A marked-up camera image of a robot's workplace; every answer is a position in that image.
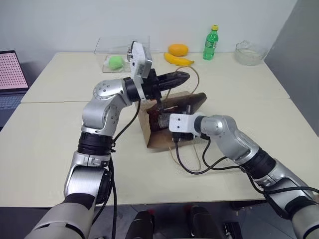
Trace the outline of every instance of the gray wall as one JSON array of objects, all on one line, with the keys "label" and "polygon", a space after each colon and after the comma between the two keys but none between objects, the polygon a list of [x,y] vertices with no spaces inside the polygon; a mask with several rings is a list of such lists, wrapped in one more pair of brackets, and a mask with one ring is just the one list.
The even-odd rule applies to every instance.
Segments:
[{"label": "gray wall", "polygon": [[319,136],[319,0],[298,0],[265,62]]}]

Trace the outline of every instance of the robotic arm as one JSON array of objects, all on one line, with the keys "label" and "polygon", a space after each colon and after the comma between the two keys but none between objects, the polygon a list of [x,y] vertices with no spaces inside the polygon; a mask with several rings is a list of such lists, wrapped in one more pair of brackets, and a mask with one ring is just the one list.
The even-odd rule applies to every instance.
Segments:
[{"label": "robotic arm", "polygon": [[307,186],[306,183],[238,130],[232,117],[206,117],[201,113],[172,114],[169,130],[194,135],[205,134],[215,139],[222,153],[264,188],[265,198],[276,213],[292,221],[297,238],[319,238],[319,206],[311,191],[294,190],[271,194],[273,190]]},{"label": "robotic arm", "polygon": [[189,78],[185,72],[157,76],[149,50],[138,42],[132,43],[128,60],[131,77],[104,80],[94,88],[83,111],[78,149],[64,186],[65,200],[49,210],[26,239],[88,238],[95,205],[105,202],[110,189],[112,173],[107,167],[121,110],[143,99],[160,103],[161,91]]}]

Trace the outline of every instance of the laptop screen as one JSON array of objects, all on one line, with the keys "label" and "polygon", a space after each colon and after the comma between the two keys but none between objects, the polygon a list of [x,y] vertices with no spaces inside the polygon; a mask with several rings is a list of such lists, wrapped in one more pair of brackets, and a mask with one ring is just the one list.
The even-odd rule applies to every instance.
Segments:
[{"label": "laptop screen", "polygon": [[0,52],[0,91],[28,88],[14,51]]}]

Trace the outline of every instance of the green bottle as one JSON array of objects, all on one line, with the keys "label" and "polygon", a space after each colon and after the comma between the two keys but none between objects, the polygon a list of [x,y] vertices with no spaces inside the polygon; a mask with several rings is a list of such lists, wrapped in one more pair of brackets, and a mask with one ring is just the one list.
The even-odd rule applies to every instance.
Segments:
[{"label": "green bottle", "polygon": [[213,56],[215,54],[216,45],[218,42],[217,31],[218,31],[218,25],[213,25],[211,27],[211,32],[206,37],[205,49],[203,52],[203,58],[205,60],[213,59]]}]

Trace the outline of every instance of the clear bowl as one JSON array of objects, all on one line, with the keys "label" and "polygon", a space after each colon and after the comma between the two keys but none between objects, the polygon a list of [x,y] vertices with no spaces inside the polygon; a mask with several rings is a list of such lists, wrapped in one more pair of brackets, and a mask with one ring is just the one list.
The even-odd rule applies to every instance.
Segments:
[{"label": "clear bowl", "polygon": [[267,49],[244,40],[236,44],[235,59],[247,66],[256,66],[267,55]]}]

